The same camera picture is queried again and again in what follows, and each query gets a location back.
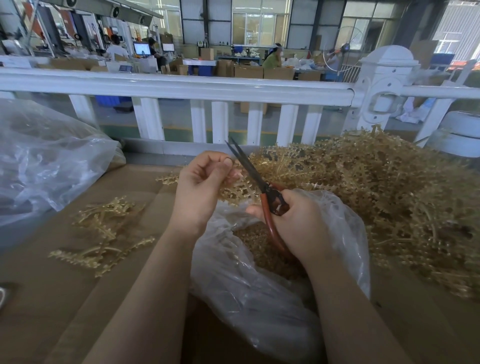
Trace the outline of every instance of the factory floor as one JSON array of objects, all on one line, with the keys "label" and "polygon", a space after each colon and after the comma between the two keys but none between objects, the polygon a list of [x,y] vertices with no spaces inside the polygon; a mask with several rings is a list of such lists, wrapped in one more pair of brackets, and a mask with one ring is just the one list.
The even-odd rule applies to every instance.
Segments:
[{"label": "factory floor", "polygon": [[[66,115],[76,117],[73,106],[67,95],[61,94],[32,94],[32,99],[41,105],[54,109]],[[162,123],[165,130],[165,139],[168,141],[191,142],[192,140],[192,117],[190,114],[190,101],[186,99],[159,99]],[[133,137],[139,138],[137,122],[134,112],[118,113],[112,107],[99,106],[92,97],[97,119],[102,129],[111,137]],[[300,142],[301,133],[305,123],[308,106],[300,105],[295,125],[294,142]],[[318,137],[325,135],[338,135],[341,132],[348,108],[338,110],[334,107],[325,107]],[[268,107],[262,122],[262,145],[273,145],[276,141],[278,122],[280,119],[280,108]],[[205,102],[205,121],[207,128],[207,141],[212,141],[212,108],[211,103]],[[246,140],[248,114],[240,112],[240,105],[231,103],[229,116],[229,131],[236,135],[236,139],[242,144]],[[418,131],[420,125],[408,124],[390,118],[386,129],[396,131]]]}]

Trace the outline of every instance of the blue bin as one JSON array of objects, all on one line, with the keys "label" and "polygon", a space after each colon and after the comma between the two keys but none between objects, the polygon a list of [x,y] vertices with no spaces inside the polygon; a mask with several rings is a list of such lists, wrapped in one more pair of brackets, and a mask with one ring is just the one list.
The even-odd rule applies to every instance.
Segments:
[{"label": "blue bin", "polygon": [[95,96],[95,100],[99,106],[105,106],[107,108],[112,108],[114,106],[120,105],[122,102],[131,101],[130,96]]}]

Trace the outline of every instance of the monitor screen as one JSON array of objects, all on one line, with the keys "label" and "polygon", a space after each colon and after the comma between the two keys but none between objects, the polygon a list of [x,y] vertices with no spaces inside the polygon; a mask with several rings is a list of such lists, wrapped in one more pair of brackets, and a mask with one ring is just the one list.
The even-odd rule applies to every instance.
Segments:
[{"label": "monitor screen", "polygon": [[162,46],[163,46],[163,50],[165,52],[174,52],[175,51],[175,49],[173,48],[173,44],[171,44],[171,43],[170,44],[165,44],[164,43],[164,44],[162,44]]},{"label": "monitor screen", "polygon": [[139,56],[145,53],[146,56],[150,56],[150,47],[146,43],[134,43],[135,53]]}]

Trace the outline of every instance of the ventilation fan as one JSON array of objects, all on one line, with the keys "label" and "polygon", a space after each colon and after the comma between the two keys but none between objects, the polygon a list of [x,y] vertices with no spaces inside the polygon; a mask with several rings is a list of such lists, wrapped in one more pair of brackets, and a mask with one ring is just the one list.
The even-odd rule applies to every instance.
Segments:
[{"label": "ventilation fan", "polygon": [[120,6],[114,6],[110,12],[112,18],[118,18],[120,14]]},{"label": "ventilation fan", "polygon": [[[357,65],[359,60],[363,57],[363,33],[360,29],[354,27],[354,26],[343,26],[338,29],[337,32],[337,42],[338,40],[345,41],[339,48],[334,49],[334,53],[337,57],[340,57],[340,62],[338,63],[338,66],[336,67],[337,69],[332,68],[327,62],[328,59],[327,57],[330,57],[332,54],[332,49],[326,50],[324,47],[323,50],[323,59],[325,62],[325,66],[336,72],[337,74],[337,80],[340,78],[340,73],[341,72],[346,72],[353,67]],[[355,64],[351,65],[350,67],[345,67],[345,69],[342,69],[342,66],[346,63],[348,63],[348,58],[350,56],[350,51],[355,50],[358,52],[355,52],[356,56],[358,57],[357,61]]]},{"label": "ventilation fan", "polygon": [[77,6],[77,0],[63,0],[62,6],[75,9],[75,7]]}]

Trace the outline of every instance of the table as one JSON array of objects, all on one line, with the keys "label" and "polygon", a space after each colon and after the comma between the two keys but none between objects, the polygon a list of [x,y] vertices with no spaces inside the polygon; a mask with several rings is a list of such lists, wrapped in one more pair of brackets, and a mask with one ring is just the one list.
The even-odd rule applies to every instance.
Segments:
[{"label": "table", "polygon": [[232,60],[237,61],[240,64],[240,60],[244,61],[254,61],[260,65],[260,57],[236,57],[236,56],[219,56],[219,60]]},{"label": "table", "polygon": [[198,67],[199,76],[213,76],[213,68],[216,66],[216,61],[203,60],[183,60],[183,64],[188,66],[188,74],[193,75],[193,67]]}]

